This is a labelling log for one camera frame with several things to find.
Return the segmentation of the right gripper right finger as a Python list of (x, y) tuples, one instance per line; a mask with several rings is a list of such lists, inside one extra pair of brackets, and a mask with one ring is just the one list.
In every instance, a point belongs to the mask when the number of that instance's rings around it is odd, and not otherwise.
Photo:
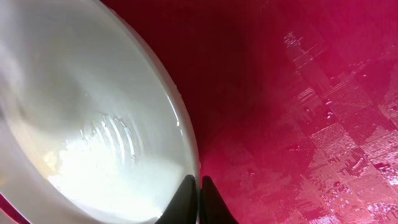
[(238, 224), (207, 175), (202, 178), (199, 217), (200, 224)]

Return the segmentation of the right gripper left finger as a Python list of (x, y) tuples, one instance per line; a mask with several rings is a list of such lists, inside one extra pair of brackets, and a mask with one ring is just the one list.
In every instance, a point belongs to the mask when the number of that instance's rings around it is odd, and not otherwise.
[(198, 212), (195, 177), (186, 175), (155, 224), (196, 224)]

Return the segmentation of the white plate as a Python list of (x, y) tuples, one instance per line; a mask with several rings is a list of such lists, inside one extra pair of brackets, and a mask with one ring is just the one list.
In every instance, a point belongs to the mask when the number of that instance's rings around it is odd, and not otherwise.
[(1, 2), (1, 193), (31, 223), (155, 223), (199, 176), (189, 115), (100, 1)]

